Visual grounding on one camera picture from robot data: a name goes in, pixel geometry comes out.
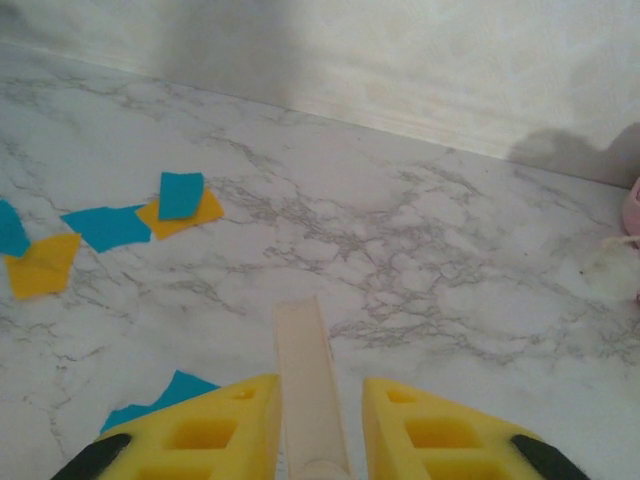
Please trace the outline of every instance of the white wall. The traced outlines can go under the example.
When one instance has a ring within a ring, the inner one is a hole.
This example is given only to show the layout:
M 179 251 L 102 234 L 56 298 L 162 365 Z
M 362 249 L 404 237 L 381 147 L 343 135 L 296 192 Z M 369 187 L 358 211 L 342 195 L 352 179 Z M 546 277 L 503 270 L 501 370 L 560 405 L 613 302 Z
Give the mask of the white wall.
M 0 39 L 604 182 L 640 176 L 639 0 L 0 0 Z

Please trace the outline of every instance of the paper scrap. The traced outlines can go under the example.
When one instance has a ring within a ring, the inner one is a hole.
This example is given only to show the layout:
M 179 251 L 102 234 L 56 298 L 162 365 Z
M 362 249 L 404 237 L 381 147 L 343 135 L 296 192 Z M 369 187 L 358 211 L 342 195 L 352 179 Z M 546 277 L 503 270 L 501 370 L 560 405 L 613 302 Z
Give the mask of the paper scrap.
M 35 242 L 22 258 L 6 255 L 9 283 L 19 300 L 61 292 L 67 287 L 81 236 L 64 233 Z
M 29 239 L 18 212 L 6 200 L 0 200 L 0 253 L 22 257 L 29 249 Z
M 98 253 L 151 240 L 151 229 L 136 215 L 142 205 L 99 207 L 68 213 L 61 218 Z
M 193 217 L 203 193 L 204 176 L 201 173 L 162 172 L 158 220 Z
M 158 220 L 158 200 L 139 209 L 136 213 L 153 231 L 158 240 L 167 238 L 189 227 L 211 222 L 224 216 L 224 210 L 211 190 L 205 190 L 196 214 L 181 220 Z
M 156 410 L 170 407 L 176 403 L 184 402 L 185 400 L 209 393 L 218 388 L 220 388 L 218 385 L 176 370 L 171 383 L 158 400 L 149 406 L 133 404 L 120 410 L 114 410 L 107 417 L 107 421 L 100 430 L 100 434 L 121 423 L 129 422 L 143 415 L 155 412 Z

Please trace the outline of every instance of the blue paper piece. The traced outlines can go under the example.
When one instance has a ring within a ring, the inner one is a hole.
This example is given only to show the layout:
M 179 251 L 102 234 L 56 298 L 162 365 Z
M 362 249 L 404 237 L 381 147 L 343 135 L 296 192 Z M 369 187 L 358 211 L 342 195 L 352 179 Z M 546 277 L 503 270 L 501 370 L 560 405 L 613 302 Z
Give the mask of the blue paper piece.
M 6 200 L 0 200 L 0 253 L 22 257 L 30 246 L 18 212 Z
M 201 173 L 162 172 L 158 220 L 193 217 L 204 192 Z
M 99 207 L 62 216 L 74 232 L 96 252 L 151 240 L 151 229 L 136 215 L 141 205 L 124 208 Z
M 176 370 L 171 383 L 163 394 L 160 395 L 158 400 L 149 406 L 133 404 L 120 410 L 114 410 L 109 414 L 109 417 L 107 417 L 107 421 L 100 429 L 100 434 L 103 434 L 107 430 L 120 425 L 121 423 L 129 422 L 138 417 L 142 417 L 143 415 L 148 415 L 149 413 L 170 407 L 176 403 L 197 397 L 198 395 L 204 395 L 205 393 L 212 392 L 218 388 L 220 388 L 218 385 L 209 383 L 201 378 L 189 375 L 188 373 L 181 372 L 180 370 Z

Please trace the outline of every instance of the white marble surface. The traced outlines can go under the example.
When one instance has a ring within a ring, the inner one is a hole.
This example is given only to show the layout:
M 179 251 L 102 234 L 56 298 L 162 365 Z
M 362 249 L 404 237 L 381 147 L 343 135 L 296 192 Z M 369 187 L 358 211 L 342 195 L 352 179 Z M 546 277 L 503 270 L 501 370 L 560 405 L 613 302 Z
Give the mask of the white marble surface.
M 60 295 L 0 275 L 0 478 L 50 478 L 108 412 L 180 368 L 274 370 L 271 308 L 317 294 L 361 478 L 360 385 L 388 376 L 523 424 L 596 479 L 637 480 L 640 323 L 579 275 L 622 190 L 104 68 L 0 48 L 0 195 L 62 213 L 202 171 L 225 219 L 97 255 Z

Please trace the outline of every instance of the yellow paper piece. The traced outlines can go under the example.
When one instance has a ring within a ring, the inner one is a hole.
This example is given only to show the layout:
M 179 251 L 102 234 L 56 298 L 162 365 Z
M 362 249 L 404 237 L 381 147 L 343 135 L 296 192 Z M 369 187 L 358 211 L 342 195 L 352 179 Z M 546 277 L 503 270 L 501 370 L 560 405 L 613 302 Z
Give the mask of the yellow paper piece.
M 77 233 L 55 235 L 32 243 L 22 258 L 6 255 L 4 261 L 15 297 L 22 300 L 63 291 L 81 238 Z
M 159 200 L 154 200 L 149 205 L 137 210 L 140 220 L 147 224 L 158 240 L 167 238 L 189 227 L 211 222 L 224 216 L 224 210 L 211 190 L 205 190 L 202 200 L 193 217 L 179 220 L 158 220 Z

